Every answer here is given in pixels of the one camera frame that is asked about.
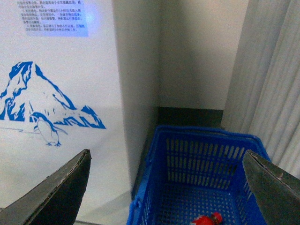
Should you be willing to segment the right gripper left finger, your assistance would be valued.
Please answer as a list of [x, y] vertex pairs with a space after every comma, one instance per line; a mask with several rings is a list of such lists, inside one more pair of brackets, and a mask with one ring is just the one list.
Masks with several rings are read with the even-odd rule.
[[91, 164], [84, 149], [0, 212], [2, 225], [72, 225], [86, 191]]

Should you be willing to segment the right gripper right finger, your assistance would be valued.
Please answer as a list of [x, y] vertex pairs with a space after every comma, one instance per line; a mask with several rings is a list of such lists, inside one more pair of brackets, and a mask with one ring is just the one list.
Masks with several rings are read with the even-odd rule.
[[243, 160], [246, 180], [268, 225], [300, 223], [300, 180], [247, 150]]

